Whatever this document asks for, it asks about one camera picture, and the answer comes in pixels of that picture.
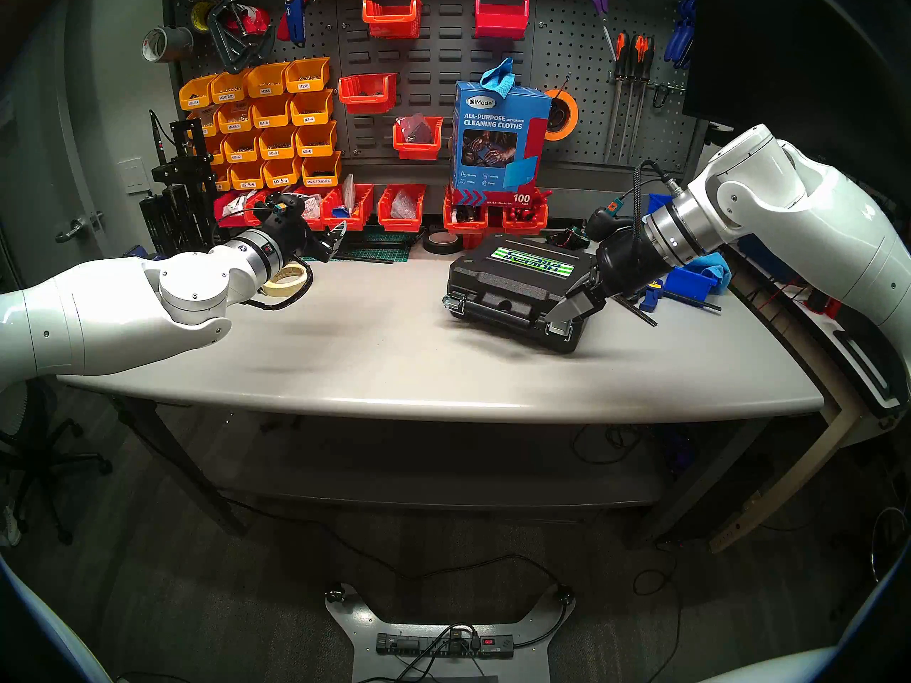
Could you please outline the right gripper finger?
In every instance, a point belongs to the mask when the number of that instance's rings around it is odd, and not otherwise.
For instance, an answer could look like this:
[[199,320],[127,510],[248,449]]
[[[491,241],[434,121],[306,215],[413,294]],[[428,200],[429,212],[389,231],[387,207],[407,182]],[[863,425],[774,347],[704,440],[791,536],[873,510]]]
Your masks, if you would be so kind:
[[568,334],[575,335],[582,330],[587,318],[604,309],[607,303],[607,297],[567,296],[565,298],[565,303],[572,312],[572,316],[568,321]]
[[575,287],[551,310],[552,323],[571,323],[600,312],[606,296],[600,287]]

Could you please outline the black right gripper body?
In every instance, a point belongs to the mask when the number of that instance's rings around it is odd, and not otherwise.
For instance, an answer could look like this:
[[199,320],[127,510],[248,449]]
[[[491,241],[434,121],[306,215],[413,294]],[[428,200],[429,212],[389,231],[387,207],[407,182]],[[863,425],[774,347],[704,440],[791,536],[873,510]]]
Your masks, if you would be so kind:
[[648,237],[633,249],[633,235],[633,227],[626,225],[600,241],[595,259],[599,288],[606,298],[636,294],[674,268]]

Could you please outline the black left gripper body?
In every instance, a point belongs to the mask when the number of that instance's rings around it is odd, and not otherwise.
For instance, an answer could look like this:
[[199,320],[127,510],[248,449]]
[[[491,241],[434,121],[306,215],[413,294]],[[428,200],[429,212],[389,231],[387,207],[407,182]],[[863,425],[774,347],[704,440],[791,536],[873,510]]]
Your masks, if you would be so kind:
[[284,262],[314,259],[329,262],[325,235],[315,233],[303,218],[304,197],[267,197],[263,202],[263,234]]

